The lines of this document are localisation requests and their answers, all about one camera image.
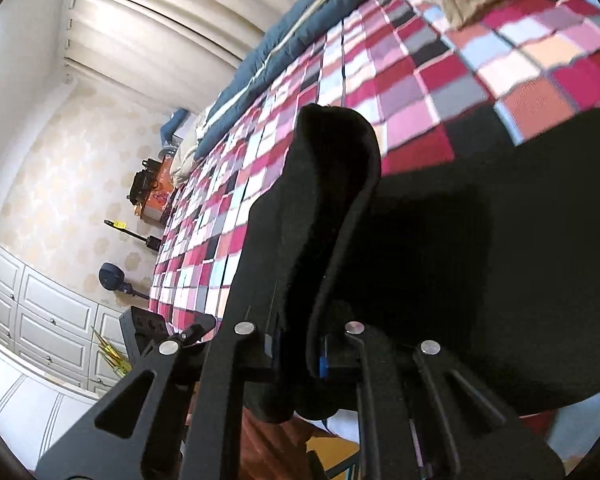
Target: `beige curtain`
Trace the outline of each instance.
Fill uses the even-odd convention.
[[[65,57],[200,113],[296,0],[71,0]]]

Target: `checkered bedspread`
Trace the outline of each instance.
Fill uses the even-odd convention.
[[[369,0],[295,60],[177,191],[150,308],[222,319],[249,209],[282,172],[300,107],[354,108],[382,173],[517,145],[600,106],[600,4],[513,0],[448,30],[437,6]]]

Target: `white wall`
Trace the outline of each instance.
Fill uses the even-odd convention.
[[[66,0],[4,0],[0,5],[0,209],[24,156],[64,102],[59,34]]]

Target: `folded black cloth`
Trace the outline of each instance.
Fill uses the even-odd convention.
[[[600,391],[600,110],[508,152],[380,179],[359,114],[303,108],[282,176],[251,209],[223,319],[280,334],[279,382],[246,388],[259,418],[351,407],[317,378],[338,302],[397,344],[438,340],[521,415]]]

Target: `wall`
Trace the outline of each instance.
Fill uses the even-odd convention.
[[[40,126],[66,98],[59,32],[65,0],[0,5],[0,208]]]
[[[0,244],[33,269],[101,304],[131,298],[104,290],[103,262],[148,292],[155,253],[140,240],[103,224],[160,237],[127,200],[141,161],[157,158],[158,131],[168,119],[121,95],[81,82],[33,144],[0,213]],[[132,304],[142,305],[133,299]]]

